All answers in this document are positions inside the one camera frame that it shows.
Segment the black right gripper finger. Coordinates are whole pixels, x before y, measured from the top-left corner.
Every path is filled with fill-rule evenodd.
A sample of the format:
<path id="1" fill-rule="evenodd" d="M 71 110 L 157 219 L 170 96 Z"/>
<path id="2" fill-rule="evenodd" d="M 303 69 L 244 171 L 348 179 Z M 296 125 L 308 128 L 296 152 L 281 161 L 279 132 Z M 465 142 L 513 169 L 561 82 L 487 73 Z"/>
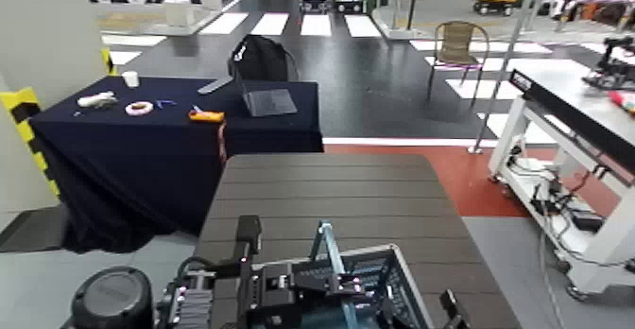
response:
<path id="1" fill-rule="evenodd" d="M 471 329 L 470 316 L 450 288 L 440 296 L 439 302 L 447 315 L 443 329 Z"/>

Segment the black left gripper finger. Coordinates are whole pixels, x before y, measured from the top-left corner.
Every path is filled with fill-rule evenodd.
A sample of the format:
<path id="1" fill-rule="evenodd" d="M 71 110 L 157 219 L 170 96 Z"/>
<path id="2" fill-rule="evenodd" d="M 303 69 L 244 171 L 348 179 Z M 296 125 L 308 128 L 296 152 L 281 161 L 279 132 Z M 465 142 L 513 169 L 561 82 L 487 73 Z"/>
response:
<path id="1" fill-rule="evenodd" d="M 328 280 L 328 296 L 359 297 L 365 296 L 366 291 L 358 277 L 332 277 Z"/>
<path id="2" fill-rule="evenodd" d="M 293 288 L 308 291 L 339 291 L 342 282 L 347 278 L 347 272 L 335 272 L 331 268 L 309 268 L 294 265 Z"/>

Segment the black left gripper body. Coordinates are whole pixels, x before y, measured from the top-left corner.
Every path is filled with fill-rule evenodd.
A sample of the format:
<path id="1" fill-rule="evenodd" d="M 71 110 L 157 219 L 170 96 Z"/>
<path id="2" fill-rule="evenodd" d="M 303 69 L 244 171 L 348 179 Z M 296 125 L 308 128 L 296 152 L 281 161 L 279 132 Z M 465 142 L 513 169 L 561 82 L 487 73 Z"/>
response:
<path id="1" fill-rule="evenodd" d="M 299 297 L 290 265 L 254 268 L 248 258 L 215 264 L 187 258 L 158 302 L 160 328 L 297 328 Z M 216 283 L 238 282 L 230 303 L 216 295 Z"/>

